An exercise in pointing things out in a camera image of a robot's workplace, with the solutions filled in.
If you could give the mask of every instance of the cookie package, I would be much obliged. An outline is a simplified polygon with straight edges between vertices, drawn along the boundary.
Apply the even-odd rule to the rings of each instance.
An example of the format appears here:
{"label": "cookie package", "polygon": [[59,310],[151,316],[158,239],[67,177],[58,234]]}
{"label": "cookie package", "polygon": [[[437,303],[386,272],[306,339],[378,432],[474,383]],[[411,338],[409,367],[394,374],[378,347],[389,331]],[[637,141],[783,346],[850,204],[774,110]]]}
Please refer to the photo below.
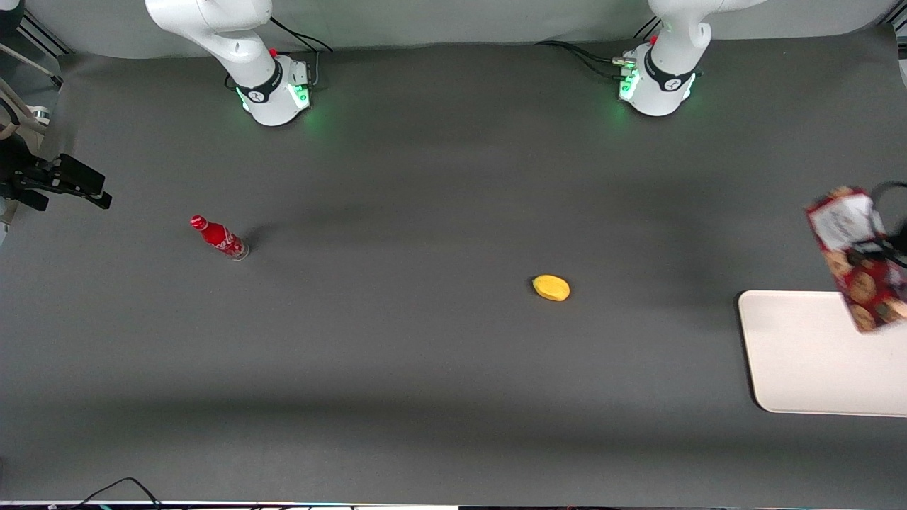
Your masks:
{"label": "cookie package", "polygon": [[[834,283],[853,323],[864,333],[907,319],[907,280],[901,269],[853,248],[875,239],[871,215],[876,215],[873,200],[860,188],[837,188],[806,208]],[[875,224],[881,223],[876,215]]]}

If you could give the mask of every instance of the green led light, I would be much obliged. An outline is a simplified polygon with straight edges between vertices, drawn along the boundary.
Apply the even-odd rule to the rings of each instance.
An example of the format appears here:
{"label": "green led light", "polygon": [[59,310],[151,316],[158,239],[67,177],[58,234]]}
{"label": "green led light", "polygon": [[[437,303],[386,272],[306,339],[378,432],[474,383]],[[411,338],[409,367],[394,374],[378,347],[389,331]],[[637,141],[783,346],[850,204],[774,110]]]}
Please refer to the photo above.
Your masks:
{"label": "green led light", "polygon": [[620,93],[618,96],[624,101],[629,101],[633,97],[633,93],[636,91],[636,85],[639,83],[639,70],[633,70],[629,76],[624,78],[624,84],[620,87]]}
{"label": "green led light", "polygon": [[308,108],[308,93],[305,86],[287,83],[287,89],[290,91],[290,97],[293,98],[293,103],[296,103],[296,106],[300,110]]}
{"label": "green led light", "polygon": [[239,100],[242,101],[242,109],[249,111],[249,105],[246,104],[246,98],[242,96],[242,92],[239,91],[239,87],[236,88],[236,95],[239,96]]}
{"label": "green led light", "polygon": [[693,89],[694,81],[696,81],[696,73],[693,73],[693,75],[689,77],[689,85],[687,85],[687,90],[683,92],[684,99],[687,99],[689,97],[689,91]]}

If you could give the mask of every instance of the black clamp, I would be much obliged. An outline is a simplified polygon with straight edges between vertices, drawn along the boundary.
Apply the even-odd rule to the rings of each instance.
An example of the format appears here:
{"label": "black clamp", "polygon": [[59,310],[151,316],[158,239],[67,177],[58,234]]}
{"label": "black clamp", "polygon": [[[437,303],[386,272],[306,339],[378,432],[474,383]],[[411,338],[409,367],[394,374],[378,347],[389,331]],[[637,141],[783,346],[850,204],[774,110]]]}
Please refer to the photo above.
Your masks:
{"label": "black clamp", "polygon": [[274,73],[271,77],[257,87],[244,87],[237,83],[236,88],[249,98],[253,103],[264,103],[276,91],[283,80],[283,66],[277,60],[274,61]]}
{"label": "black clamp", "polygon": [[646,73],[648,73],[653,80],[658,82],[658,87],[664,92],[680,90],[680,86],[686,83],[690,76],[696,71],[696,69],[692,69],[688,73],[683,74],[665,73],[658,69],[655,63],[652,62],[651,49],[646,52],[646,57],[643,59],[643,66],[646,68]]}
{"label": "black clamp", "polygon": [[82,197],[109,209],[111,195],[103,190],[104,176],[69,154],[52,161],[33,156],[18,135],[0,141],[0,197],[33,209],[47,209],[49,191]]}

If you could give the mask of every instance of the bottle cap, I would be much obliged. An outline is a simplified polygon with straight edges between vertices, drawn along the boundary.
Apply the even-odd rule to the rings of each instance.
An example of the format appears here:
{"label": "bottle cap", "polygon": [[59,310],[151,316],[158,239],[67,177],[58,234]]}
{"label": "bottle cap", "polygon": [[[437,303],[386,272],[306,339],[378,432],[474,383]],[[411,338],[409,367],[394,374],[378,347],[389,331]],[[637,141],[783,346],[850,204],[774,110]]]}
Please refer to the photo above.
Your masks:
{"label": "bottle cap", "polygon": [[205,230],[206,228],[208,228],[208,220],[205,220],[204,218],[196,214],[195,216],[192,216],[191,220],[189,220],[189,225],[191,225],[195,230]]}

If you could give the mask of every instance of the yellow fruit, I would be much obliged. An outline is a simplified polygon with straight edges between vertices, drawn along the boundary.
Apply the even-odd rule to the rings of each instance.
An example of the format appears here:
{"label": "yellow fruit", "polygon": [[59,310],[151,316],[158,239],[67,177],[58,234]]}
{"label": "yellow fruit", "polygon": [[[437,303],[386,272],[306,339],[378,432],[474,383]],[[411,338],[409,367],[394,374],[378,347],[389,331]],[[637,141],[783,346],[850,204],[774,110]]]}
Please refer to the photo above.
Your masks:
{"label": "yellow fruit", "polygon": [[552,301],[563,301],[570,295],[570,285],[564,279],[551,274],[535,277],[532,286],[540,296]]}

